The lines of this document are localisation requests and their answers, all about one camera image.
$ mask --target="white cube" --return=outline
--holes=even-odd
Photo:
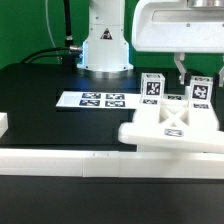
[[[141,94],[144,99],[161,99],[165,78],[161,73],[142,73]]]

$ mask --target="black table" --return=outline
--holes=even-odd
[[[138,69],[119,80],[97,80],[59,65],[13,64],[0,71],[0,112],[9,130],[0,147],[135,151],[117,131],[133,110],[57,110],[63,91],[139,93],[141,72],[162,72],[165,92],[183,94],[175,69]],[[223,90],[213,105],[221,125]],[[224,181],[0,177],[0,223],[182,223],[224,222]]]

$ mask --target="paper sheet with markers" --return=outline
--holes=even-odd
[[[141,94],[64,91],[56,107],[136,109]]]

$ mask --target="black cable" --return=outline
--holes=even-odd
[[[67,54],[59,54],[59,55],[55,55],[55,54],[47,54],[47,55],[40,55],[40,56],[37,56],[35,58],[33,58],[31,61],[29,61],[28,63],[32,63],[40,58],[48,58],[48,57],[63,57],[63,56],[66,56]],[[79,58],[79,54],[73,54],[72,55],[74,58]]]
[[[31,61],[29,61],[28,63],[30,64],[30,63],[32,63],[32,62],[34,62],[34,61],[36,61],[36,60],[38,60],[38,59],[40,59],[40,58],[50,58],[50,57],[62,57],[62,56],[64,56],[65,54],[59,54],[59,55],[56,55],[56,54],[48,54],[48,55],[40,55],[40,56],[37,56],[37,57],[35,57],[35,58],[33,58]]]
[[[37,51],[33,54],[30,54],[29,56],[27,56],[26,58],[24,58],[20,63],[26,63],[26,61],[28,61],[29,59],[31,59],[32,57],[38,55],[38,54],[43,54],[43,53],[47,53],[47,52],[54,52],[54,51],[65,51],[65,50],[70,50],[69,47],[56,47],[56,48],[49,48],[49,49],[44,49],[44,50],[40,50]]]
[[[70,45],[73,45],[69,0],[64,0],[64,10],[65,10],[65,32],[66,32],[65,46],[68,47]]]

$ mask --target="green wall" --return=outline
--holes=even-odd
[[[76,44],[88,35],[88,0],[70,0],[73,37]],[[138,0],[126,0],[125,38],[131,40],[134,9]],[[45,20],[45,0],[1,0],[0,4],[0,68],[20,62],[27,55],[52,47]],[[63,0],[49,0],[52,34],[57,46],[64,45]],[[175,68],[173,54],[136,52],[130,46],[130,62],[136,67]],[[39,63],[57,63],[55,59]],[[221,55],[189,54],[188,69],[212,76],[222,67]]]

